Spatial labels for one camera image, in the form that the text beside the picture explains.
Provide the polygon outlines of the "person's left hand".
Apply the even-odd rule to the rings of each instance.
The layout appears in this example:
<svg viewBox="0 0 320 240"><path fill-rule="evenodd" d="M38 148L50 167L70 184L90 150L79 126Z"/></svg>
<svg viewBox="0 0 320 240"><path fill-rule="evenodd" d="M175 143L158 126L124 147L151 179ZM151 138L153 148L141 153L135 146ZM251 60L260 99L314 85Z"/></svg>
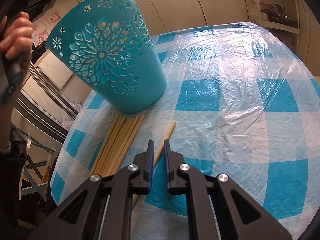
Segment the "person's left hand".
<svg viewBox="0 0 320 240"><path fill-rule="evenodd" d="M31 61L33 29L27 12L19 12L12 22L7 24L7 16L1 20L1 53L9 61L22 57L21 68L24 75L27 74Z"/></svg>

